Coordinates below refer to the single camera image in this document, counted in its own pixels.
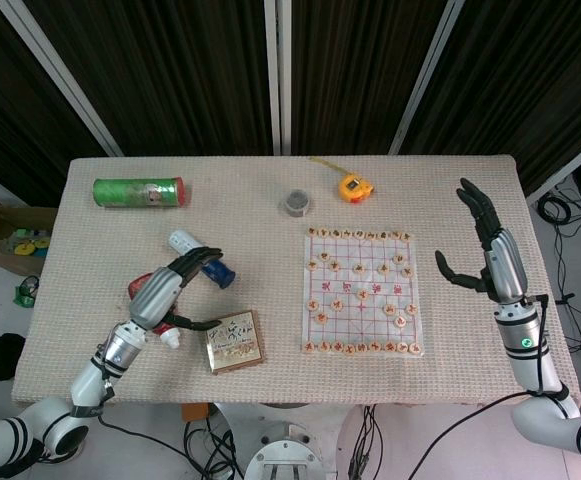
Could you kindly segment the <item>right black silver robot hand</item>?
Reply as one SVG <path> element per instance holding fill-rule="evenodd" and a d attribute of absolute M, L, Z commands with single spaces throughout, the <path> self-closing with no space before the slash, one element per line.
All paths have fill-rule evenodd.
<path fill-rule="evenodd" d="M 491 199 L 466 178 L 461 178 L 460 184 L 456 193 L 475 221 L 485 266 L 479 277 L 459 274 L 437 250 L 435 260 L 441 275 L 453 285 L 486 293 L 498 304 L 520 302 L 526 296 L 528 280 L 516 241 L 502 227 Z"/>

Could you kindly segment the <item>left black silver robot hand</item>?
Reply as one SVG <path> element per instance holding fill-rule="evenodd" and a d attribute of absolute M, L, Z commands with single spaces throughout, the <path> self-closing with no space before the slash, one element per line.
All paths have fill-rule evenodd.
<path fill-rule="evenodd" d="M 210 261 L 219 260 L 218 248 L 197 247 L 179 256 L 166 267 L 153 272 L 129 304 L 130 319 L 144 330 L 153 330 L 162 323 L 192 331 L 208 331 L 220 320 L 194 322 L 171 312 L 182 290 Z"/>

